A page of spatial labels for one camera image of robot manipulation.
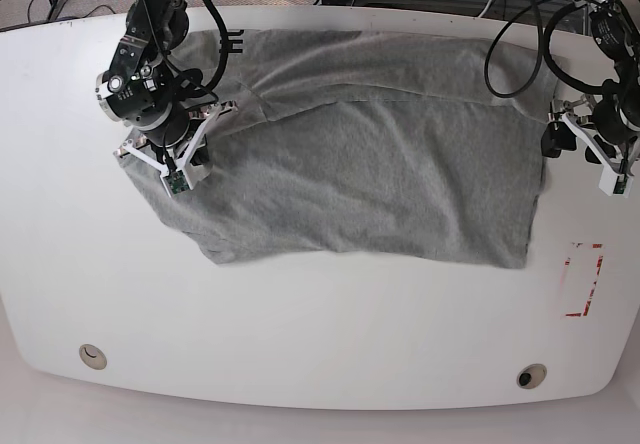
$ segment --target gray cloth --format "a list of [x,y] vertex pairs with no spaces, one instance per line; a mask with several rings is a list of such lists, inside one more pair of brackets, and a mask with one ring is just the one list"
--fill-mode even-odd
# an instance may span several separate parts
[[[555,88],[547,70],[502,100],[484,85],[486,41],[286,30],[243,38],[216,89],[239,112],[208,135],[207,179],[171,199],[157,171],[119,160],[165,225],[216,263],[360,250],[525,265]],[[217,34],[191,34],[176,62],[211,75],[218,46]],[[518,87],[534,61],[499,46],[494,86]]]

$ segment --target metal bracket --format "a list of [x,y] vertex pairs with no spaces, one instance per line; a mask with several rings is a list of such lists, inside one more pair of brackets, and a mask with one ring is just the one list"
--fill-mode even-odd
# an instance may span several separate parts
[[233,101],[225,102],[221,105],[212,104],[205,107],[206,109],[201,111],[200,115],[205,116],[206,118],[196,130],[184,152],[180,152],[180,156],[175,159],[177,157],[174,154],[176,149],[173,148],[168,151],[172,154],[171,157],[175,159],[176,169],[174,171],[170,171],[166,164],[158,162],[156,159],[148,156],[140,150],[147,144],[146,137],[141,137],[135,141],[133,139],[127,140],[122,144],[122,147],[115,151],[114,154],[117,157],[124,157],[131,154],[159,171],[162,185],[170,197],[184,191],[195,189],[196,184],[205,179],[211,173],[211,168],[208,168],[207,166],[194,166],[192,164],[193,156],[198,149],[202,148],[203,145],[206,145],[206,133],[215,125],[218,117],[221,114],[226,114],[227,112],[236,111],[238,109],[236,103]]
[[578,117],[572,112],[565,112],[562,115],[562,122],[575,134],[575,136],[584,142],[591,151],[598,158],[602,164],[602,176],[600,177],[600,189],[607,196],[623,196],[629,197],[631,191],[631,185],[633,184],[633,174],[631,173],[631,167],[638,158],[640,152],[640,146],[634,144],[633,151],[630,153],[629,164],[626,170],[620,169],[621,163],[614,163],[607,154],[602,150],[602,147],[596,142],[596,140],[587,133],[578,123]]

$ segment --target white tabletop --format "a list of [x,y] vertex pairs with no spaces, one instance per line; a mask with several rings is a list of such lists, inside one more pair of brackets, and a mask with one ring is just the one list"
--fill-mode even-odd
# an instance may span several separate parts
[[[489,38],[500,28],[381,9],[221,12],[245,29]],[[190,17],[192,31],[213,26],[204,9]],[[609,382],[640,305],[638,189],[606,197],[582,152],[550,161],[522,271],[361,253],[217,267],[158,221],[114,162],[126,131],[93,87],[123,32],[113,16],[0,35],[0,292],[30,365],[147,392],[334,409],[540,401]],[[506,40],[534,47],[535,30],[516,26]],[[590,38],[558,33],[553,52],[582,79],[612,74]],[[582,313],[600,254],[588,315],[567,317]],[[87,343],[105,352],[105,370],[81,362]],[[534,363],[547,379],[520,389]]]

